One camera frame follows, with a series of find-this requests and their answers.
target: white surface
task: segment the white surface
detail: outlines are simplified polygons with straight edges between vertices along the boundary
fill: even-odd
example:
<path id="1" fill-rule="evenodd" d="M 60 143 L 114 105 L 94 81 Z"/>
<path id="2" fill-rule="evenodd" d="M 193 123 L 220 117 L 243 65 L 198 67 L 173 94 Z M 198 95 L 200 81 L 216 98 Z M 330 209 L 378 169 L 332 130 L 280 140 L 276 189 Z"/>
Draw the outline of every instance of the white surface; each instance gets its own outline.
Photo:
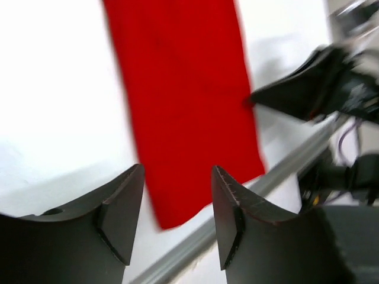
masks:
<path id="1" fill-rule="evenodd" d="M 240 0 L 239 7 L 256 88 L 329 42 L 323 1 Z M 0 37 L 0 211 L 40 214 L 137 161 L 101 1 L 1 1 Z M 269 167 L 315 130 L 269 111 L 258 118 Z M 296 209 L 294 200 L 282 206 Z M 124 283 L 211 214 L 208 206 L 160 232 L 145 191 Z"/>

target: black plastic part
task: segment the black plastic part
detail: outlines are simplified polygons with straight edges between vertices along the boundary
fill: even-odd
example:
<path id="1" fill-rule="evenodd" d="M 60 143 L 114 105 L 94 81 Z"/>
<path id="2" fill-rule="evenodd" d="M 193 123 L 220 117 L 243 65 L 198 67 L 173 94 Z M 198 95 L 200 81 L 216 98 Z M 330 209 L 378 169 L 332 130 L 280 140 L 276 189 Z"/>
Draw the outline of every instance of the black plastic part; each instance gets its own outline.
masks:
<path id="1" fill-rule="evenodd" d="M 256 90 L 250 99 L 304 121 L 339 111 L 378 124 L 376 77 L 354 71 L 363 55 L 349 59 L 347 50 L 333 45 L 318 49 L 294 73 Z"/>
<path id="2" fill-rule="evenodd" d="M 220 167 L 212 175 L 228 284 L 378 283 L 378 209 L 318 206 L 297 215 L 244 188 Z M 233 238 L 229 232 L 236 227 L 243 229 Z"/>
<path id="3" fill-rule="evenodd" d="M 379 198 L 379 154 L 358 157 L 352 167 L 337 166 L 329 150 L 324 151 L 298 175 L 304 212 L 323 204 L 332 191 L 349 191 L 353 198 L 373 204 Z"/>
<path id="4" fill-rule="evenodd" d="M 317 204 L 323 204 L 330 193 L 346 189 L 345 168 L 333 164 L 332 152 L 327 148 L 312 164 L 298 173 L 298 185 L 301 196 L 301 211 L 304 212 Z"/>
<path id="5" fill-rule="evenodd" d="M 365 199 L 373 204 L 379 197 L 379 154 L 358 157 L 350 169 L 349 189 L 365 192 Z"/>
<path id="6" fill-rule="evenodd" d="M 0 215 L 0 283 L 121 284 L 144 186 L 136 164 L 41 216 Z"/>

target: purple cable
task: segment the purple cable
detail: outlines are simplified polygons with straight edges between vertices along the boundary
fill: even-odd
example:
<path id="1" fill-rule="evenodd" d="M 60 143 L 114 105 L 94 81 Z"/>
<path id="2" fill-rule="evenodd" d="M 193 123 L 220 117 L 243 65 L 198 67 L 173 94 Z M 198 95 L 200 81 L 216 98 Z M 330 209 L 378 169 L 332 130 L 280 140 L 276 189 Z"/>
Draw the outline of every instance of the purple cable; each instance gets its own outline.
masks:
<path id="1" fill-rule="evenodd" d="M 344 153 L 342 151 L 343 141 L 351 131 L 353 131 L 354 129 L 358 130 L 358 128 L 361 126 L 361 124 L 362 124 L 362 120 L 356 118 L 354 123 L 342 134 L 342 136 L 340 137 L 340 139 L 338 141 L 338 153 L 339 153 L 339 157 L 342 159 L 342 163 L 344 166 L 348 166 L 350 164 L 350 162 L 346 158 L 346 156 L 344 155 Z"/>

